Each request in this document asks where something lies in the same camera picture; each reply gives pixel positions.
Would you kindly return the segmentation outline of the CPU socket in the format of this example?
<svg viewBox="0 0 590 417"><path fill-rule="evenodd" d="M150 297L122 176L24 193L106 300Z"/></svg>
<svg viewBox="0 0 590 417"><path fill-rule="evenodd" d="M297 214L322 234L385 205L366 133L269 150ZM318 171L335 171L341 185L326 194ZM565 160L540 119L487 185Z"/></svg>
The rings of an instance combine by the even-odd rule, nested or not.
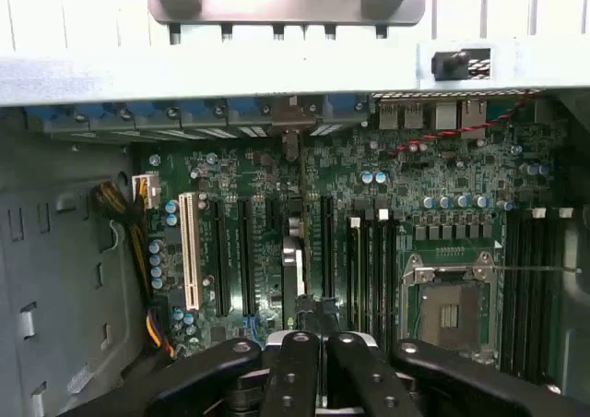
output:
<svg viewBox="0 0 590 417"><path fill-rule="evenodd" d="M499 361L499 270L493 253L411 251L402 261L398 335L485 365Z"/></svg>

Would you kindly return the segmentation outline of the black RAM slot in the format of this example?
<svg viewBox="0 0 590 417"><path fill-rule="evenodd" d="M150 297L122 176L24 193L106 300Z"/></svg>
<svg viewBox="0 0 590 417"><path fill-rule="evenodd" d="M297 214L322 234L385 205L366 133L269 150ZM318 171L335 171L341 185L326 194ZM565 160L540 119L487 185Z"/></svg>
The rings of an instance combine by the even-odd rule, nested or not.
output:
<svg viewBox="0 0 590 417"><path fill-rule="evenodd" d="M504 263L513 266L518 261L519 219L516 211L506 215L506 253ZM516 310L516 276L512 269L504 270L503 283L503 317L501 340L501 370L513 372L514 356L514 320Z"/></svg>
<svg viewBox="0 0 590 417"><path fill-rule="evenodd" d="M387 242L387 338L389 343L396 341L397 322L397 221L391 220L388 224Z"/></svg>
<svg viewBox="0 0 590 417"><path fill-rule="evenodd" d="M372 279L373 279L373 251L372 251L372 239L373 239L373 220L363 221L363 240L364 240L364 309L365 309L365 325L364 331L368 334L373 333L373 320L372 320Z"/></svg>
<svg viewBox="0 0 590 417"><path fill-rule="evenodd" d="M545 264L545 222L546 219L535 219L534 220L534 250L535 259L534 263L537 266L543 266ZM530 374L534 383L538 383L541 379L542 368L542 350L543 350L543 316L545 312L544 301L545 301L545 275L542 270L536 271L533 275L532 281L534 282L533 288L534 293L531 297L533 301L531 306L531 347L530 347Z"/></svg>
<svg viewBox="0 0 590 417"><path fill-rule="evenodd" d="M520 255L519 255L519 264L522 267L527 266L530 263L530 222L529 219L522 220L522 228L521 228L521 235L520 239L521 242L519 245L520 248ZM518 349L515 351L516 355L518 356L518 364L517 367L517 375L521 378L525 377L526 371L526 352L527 352L527 321L528 321L528 294L529 294L529 285L530 285L530 277L528 271L526 269L522 269L519 272L518 276L518 285L519 285L519 304L518 304L518 318L519 321L519 337L518 337Z"/></svg>
<svg viewBox="0 0 590 417"><path fill-rule="evenodd" d="M570 350L570 334L572 326L569 324L570 288L576 282L578 233L575 219L560 219L559 223L560 255L558 263L564 267L558 274L558 315L556 331L556 380L561 393L567 387L567 371Z"/></svg>
<svg viewBox="0 0 590 417"><path fill-rule="evenodd" d="M389 211L386 208L379 208L373 228L373 321L375 338L379 343L383 342L385 329L388 222Z"/></svg>

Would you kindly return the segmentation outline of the long black expansion slot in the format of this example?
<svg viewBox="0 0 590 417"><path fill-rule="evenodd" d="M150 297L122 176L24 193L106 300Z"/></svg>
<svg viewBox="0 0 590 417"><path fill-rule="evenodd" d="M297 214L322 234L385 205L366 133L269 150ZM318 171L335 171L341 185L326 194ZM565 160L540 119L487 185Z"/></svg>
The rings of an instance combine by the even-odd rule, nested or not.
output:
<svg viewBox="0 0 590 417"><path fill-rule="evenodd" d="M224 202L222 200L214 200L211 203L211 228L214 247L214 277L218 316L227 316L231 308L229 254L225 214Z"/></svg>
<svg viewBox="0 0 590 417"><path fill-rule="evenodd" d="M334 199L331 196L321 196L321 269L322 291L324 298L335 295L334 275Z"/></svg>
<svg viewBox="0 0 590 417"><path fill-rule="evenodd" d="M244 326L251 337L257 340L255 315L257 312L254 280L254 247L252 226L252 201L242 197L238 199L238 233L240 271L242 286L242 314Z"/></svg>

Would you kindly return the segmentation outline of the white PCI expansion slot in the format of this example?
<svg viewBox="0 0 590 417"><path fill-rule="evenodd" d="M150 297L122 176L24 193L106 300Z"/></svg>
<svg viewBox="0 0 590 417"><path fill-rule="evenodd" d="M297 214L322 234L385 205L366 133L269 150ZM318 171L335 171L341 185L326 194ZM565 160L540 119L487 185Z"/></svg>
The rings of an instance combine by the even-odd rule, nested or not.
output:
<svg viewBox="0 0 590 417"><path fill-rule="evenodd" d="M198 224L198 195L185 192L179 195L180 227L183 252L183 283L185 307L198 311L203 296Z"/></svg>

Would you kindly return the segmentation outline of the RAM stick with sticker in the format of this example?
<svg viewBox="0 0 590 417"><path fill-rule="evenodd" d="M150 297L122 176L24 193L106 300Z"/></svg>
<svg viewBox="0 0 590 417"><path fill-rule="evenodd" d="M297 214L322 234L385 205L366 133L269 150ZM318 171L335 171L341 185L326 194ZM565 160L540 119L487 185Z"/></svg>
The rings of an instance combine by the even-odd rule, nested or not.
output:
<svg viewBox="0 0 590 417"><path fill-rule="evenodd" d="M350 217L347 233L348 321L352 330L359 330L360 312L360 217Z"/></svg>

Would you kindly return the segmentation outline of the thin metal locking lever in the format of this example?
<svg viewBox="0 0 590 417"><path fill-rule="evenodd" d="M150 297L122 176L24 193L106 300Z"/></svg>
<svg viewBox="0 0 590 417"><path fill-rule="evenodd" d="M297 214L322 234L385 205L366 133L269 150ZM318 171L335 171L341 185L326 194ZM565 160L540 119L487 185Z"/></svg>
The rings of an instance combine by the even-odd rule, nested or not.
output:
<svg viewBox="0 0 590 417"><path fill-rule="evenodd" d="M533 271L533 272L558 272L558 273L572 273L572 274L580 274L582 273L582 269L578 267L574 268L567 268L567 267L560 267L560 266L501 266L501 265L494 265L494 269L503 270L503 271Z"/></svg>

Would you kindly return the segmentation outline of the short black expansion slot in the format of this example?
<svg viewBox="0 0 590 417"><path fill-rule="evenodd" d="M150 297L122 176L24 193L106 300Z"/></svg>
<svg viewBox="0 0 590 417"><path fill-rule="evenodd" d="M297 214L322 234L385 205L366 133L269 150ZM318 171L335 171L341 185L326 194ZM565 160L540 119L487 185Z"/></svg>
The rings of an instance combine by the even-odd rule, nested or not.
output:
<svg viewBox="0 0 590 417"><path fill-rule="evenodd" d="M269 231L281 230L280 205L277 198L268 197L265 200L265 224Z"/></svg>

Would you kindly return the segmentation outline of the white power connector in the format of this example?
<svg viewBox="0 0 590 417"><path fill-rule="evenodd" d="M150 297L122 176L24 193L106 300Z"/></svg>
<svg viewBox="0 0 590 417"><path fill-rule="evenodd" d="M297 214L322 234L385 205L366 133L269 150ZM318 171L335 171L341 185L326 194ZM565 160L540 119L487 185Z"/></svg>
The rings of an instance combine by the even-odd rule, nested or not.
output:
<svg viewBox="0 0 590 417"><path fill-rule="evenodd" d="M160 205L161 184L156 173L137 174L132 176L133 200L140 197L145 209L157 209Z"/></svg>

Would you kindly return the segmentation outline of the open black PC case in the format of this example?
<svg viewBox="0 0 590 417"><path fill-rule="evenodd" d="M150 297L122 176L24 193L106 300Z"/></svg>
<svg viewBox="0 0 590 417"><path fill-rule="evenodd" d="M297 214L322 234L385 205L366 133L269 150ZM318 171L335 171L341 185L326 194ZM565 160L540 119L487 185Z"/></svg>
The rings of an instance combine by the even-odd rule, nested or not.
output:
<svg viewBox="0 0 590 417"><path fill-rule="evenodd" d="M437 52L469 52L469 78L436 81ZM578 233L570 288L567 389L534 383L537 415L590 417L590 37L340 44L222 43L0 55L0 416L143 417L151 375L175 359L155 341L143 200L133 200L137 149L166 142L280 139L272 100L310 94L305 133L379 128L399 108L411 133L461 134L463 101L487 103L485 129L560 129L563 194ZM457 104L457 128L436 130L434 106ZM422 129L404 128L410 103ZM201 417L259 417L275 350L290 331L319 339L314 417L331 411L318 333L280 330L263 367Z"/></svg>

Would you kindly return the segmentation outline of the green motherboard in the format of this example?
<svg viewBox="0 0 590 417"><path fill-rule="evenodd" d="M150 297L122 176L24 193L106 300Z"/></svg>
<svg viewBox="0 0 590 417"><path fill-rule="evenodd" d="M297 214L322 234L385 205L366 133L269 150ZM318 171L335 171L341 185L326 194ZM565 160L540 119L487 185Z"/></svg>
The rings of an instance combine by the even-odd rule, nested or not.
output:
<svg viewBox="0 0 590 417"><path fill-rule="evenodd" d="M488 249L496 265L505 265L506 215L519 219L518 261L522 220L530 222L530 263L536 266L534 220L545 222L545 264L560 266L560 219L574 218L572 201L562 191L557 156L565 135L560 129L534 125L487 128L481 139L461 134L411 133L370 128L349 129L339 135L304 137L311 220L309 224L311 284L297 302L298 325L320 334L323 305L333 300L339 323L348 321L347 233L350 217L360 217L359 332L364 332L363 221L377 218L378 209L397 221L397 322L402 261L411 251L464 256ZM156 173L161 184L160 205L146 209L147 278L154 295L150 316L155 341L175 359L194 355L234 337L265 344L276 331L288 330L282 321L281 233L266 228L268 197L278 199L277 178L281 140L238 138L193 143L166 142L137 149L137 173ZM185 307L179 195L198 195L198 224L203 300L198 311ZM324 298L321 269L321 196L334 199L335 295ZM244 326L240 271L238 199L252 201L254 280L257 340ZM215 293L211 203L222 200L228 241L231 308L218 316ZM513 372L517 375L520 271L516 276ZM524 379L530 374L531 297L528 294L527 352ZM544 272L542 374L538 383L556 376L558 272ZM498 331L501 369L504 271L499 270Z"/></svg>

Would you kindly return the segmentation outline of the silver ethernet port block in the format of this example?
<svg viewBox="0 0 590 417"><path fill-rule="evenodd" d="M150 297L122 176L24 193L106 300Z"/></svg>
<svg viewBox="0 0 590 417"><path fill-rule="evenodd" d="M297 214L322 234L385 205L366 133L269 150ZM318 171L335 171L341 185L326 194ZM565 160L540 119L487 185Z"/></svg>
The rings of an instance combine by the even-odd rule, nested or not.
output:
<svg viewBox="0 0 590 417"><path fill-rule="evenodd" d="M463 101L461 108L462 139L481 139L485 137L483 124L487 119L487 103L481 100Z"/></svg>

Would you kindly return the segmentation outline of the plain silver port block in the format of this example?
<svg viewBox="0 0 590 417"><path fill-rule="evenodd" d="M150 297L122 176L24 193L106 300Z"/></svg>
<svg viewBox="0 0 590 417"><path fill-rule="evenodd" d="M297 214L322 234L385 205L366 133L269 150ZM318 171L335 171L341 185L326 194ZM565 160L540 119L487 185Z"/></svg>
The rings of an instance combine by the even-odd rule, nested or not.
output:
<svg viewBox="0 0 590 417"><path fill-rule="evenodd" d="M435 104L434 126L436 130L455 130L457 128L457 104L455 102Z"/></svg>

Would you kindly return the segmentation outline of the silver USB port block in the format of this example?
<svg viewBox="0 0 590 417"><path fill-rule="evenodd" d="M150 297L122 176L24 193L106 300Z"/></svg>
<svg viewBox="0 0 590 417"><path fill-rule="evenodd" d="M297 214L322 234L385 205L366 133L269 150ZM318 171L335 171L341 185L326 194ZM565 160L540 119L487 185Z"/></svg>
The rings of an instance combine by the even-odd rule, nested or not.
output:
<svg viewBox="0 0 590 417"><path fill-rule="evenodd" d="M379 105L379 128L381 130L395 130L399 127L399 108L394 103Z"/></svg>
<svg viewBox="0 0 590 417"><path fill-rule="evenodd" d="M404 128L422 129L424 126L423 107L420 103L410 103L404 110Z"/></svg>

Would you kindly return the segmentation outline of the grey parts rack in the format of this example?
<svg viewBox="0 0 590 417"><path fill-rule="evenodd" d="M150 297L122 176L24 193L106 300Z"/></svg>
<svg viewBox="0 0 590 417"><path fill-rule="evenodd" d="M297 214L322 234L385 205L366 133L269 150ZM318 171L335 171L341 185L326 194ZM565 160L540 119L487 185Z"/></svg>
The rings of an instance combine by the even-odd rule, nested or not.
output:
<svg viewBox="0 0 590 417"><path fill-rule="evenodd" d="M382 42L421 33L431 0L147 0L174 44Z"/></svg>

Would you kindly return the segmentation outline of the black intrusion switch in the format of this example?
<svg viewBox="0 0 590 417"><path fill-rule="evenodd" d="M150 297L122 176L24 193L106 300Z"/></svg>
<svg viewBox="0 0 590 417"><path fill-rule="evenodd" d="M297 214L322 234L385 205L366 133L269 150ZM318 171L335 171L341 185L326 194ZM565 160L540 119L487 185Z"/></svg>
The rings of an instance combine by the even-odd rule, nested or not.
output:
<svg viewBox="0 0 590 417"><path fill-rule="evenodd" d="M437 52L431 59L431 73L436 81L469 78L469 52Z"/></svg>

